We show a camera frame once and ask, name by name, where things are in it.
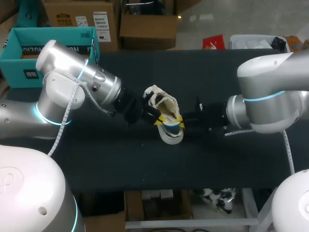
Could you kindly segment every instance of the white sneaker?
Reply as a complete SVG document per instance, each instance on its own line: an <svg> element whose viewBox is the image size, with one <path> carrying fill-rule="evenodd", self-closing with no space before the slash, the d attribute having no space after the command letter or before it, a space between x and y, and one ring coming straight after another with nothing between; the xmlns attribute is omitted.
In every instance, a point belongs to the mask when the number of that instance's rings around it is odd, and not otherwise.
<svg viewBox="0 0 309 232"><path fill-rule="evenodd" d="M156 125L162 140L170 145L180 143L183 140L184 126L177 100L156 85L147 88L143 97L146 97L151 92L154 94L149 99L148 104L161 112L159 119L162 122Z"/></svg>

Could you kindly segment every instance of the blue light ring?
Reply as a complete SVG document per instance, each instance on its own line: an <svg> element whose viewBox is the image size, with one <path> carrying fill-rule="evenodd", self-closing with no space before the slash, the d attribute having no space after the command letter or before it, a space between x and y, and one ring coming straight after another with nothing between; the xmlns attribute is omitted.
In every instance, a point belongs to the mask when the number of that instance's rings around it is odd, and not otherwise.
<svg viewBox="0 0 309 232"><path fill-rule="evenodd" d="M53 125L56 125L56 126L61 126L61 123L57 123L57 122L53 122L47 118L45 118L39 111L39 108L38 108L38 103L36 104L36 113L37 113L37 116L39 116L41 119L43 119L44 121L48 122L48 123L51 123Z"/></svg>
<svg viewBox="0 0 309 232"><path fill-rule="evenodd" d="M80 78L82 77L82 75L83 75L83 73L84 73L84 71L85 71L85 68L86 68L86 66L87 66L87 64L88 64L88 61L89 61L88 59L85 60L85 65L83 66L83 69L82 69L81 72L79 73L77 79L80 79Z"/></svg>
<svg viewBox="0 0 309 232"><path fill-rule="evenodd" d="M73 228L72 228L72 231L71 232L74 232L75 230L75 227L76 227L76 224L77 224L77 217L78 217L78 208L77 208L77 202L76 202L76 199L75 197L73 196L74 198L74 202L75 202L75 222L74 222L74 225L73 225Z"/></svg>
<svg viewBox="0 0 309 232"><path fill-rule="evenodd" d="M263 100L267 100L267 99L270 99L270 98L274 98L274 97L276 97L276 96L279 96L279 95L281 95L282 93L284 93L285 91L280 91L280 92L278 92L278 93L275 93L275 94L272 94L272 95L269 95L269 96L266 96L266 97L263 97L263 98L252 98L252 99L250 99L250 98L244 98L244 100L246 101L246 102L258 102L258 101L263 101Z"/></svg>

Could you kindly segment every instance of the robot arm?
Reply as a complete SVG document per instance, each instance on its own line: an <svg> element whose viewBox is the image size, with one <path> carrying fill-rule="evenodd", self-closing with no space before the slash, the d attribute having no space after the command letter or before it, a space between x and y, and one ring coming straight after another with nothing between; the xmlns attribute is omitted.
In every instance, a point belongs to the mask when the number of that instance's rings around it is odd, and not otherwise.
<svg viewBox="0 0 309 232"><path fill-rule="evenodd" d="M70 123L67 106L74 91L71 111L82 106L86 95L101 111L109 115L121 113L128 123L140 118L152 122L160 115L145 106L142 97L124 87L120 78L55 40L45 45L36 68L44 75L38 102L1 100L0 138L55 138L63 120Z"/></svg>
<svg viewBox="0 0 309 232"><path fill-rule="evenodd" d="M305 111L309 90L306 62L309 52L285 53L253 58L239 66L241 97L232 97L227 111L241 115L246 107L251 127L260 133L274 133L290 127Z"/></svg>

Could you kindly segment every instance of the teal cardboard box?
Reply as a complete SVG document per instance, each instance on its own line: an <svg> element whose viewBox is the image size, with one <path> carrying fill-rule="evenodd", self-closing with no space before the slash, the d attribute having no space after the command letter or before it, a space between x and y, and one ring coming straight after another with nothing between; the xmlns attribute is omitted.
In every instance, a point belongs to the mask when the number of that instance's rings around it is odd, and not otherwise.
<svg viewBox="0 0 309 232"><path fill-rule="evenodd" d="M0 68L11 88L42 87L42 74L36 58L50 40L98 64L100 51L95 27L13 28L0 54Z"/></svg>
<svg viewBox="0 0 309 232"><path fill-rule="evenodd" d="M14 28L35 28L39 17L38 0L21 0Z"/></svg>

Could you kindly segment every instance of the table surface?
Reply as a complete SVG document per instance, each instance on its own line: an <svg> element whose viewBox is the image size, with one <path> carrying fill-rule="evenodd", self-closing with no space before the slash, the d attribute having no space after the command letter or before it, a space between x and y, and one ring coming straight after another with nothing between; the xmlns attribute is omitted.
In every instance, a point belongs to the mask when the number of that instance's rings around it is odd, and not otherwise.
<svg viewBox="0 0 309 232"><path fill-rule="evenodd" d="M195 98L204 104L240 94L237 67L273 50L154 51L101 54L100 64L137 93L153 84L174 96L183 112ZM11 89L12 100L36 101L40 89ZM178 145L165 144L156 126L128 127L121 115L101 114L85 102L72 114L53 155L71 188L123 191L180 188L273 188L289 176L280 133L245 133L208 137L187 128ZM295 169L309 168L308 122L288 129ZM53 141L34 138L1 140L3 145L47 153Z"/></svg>

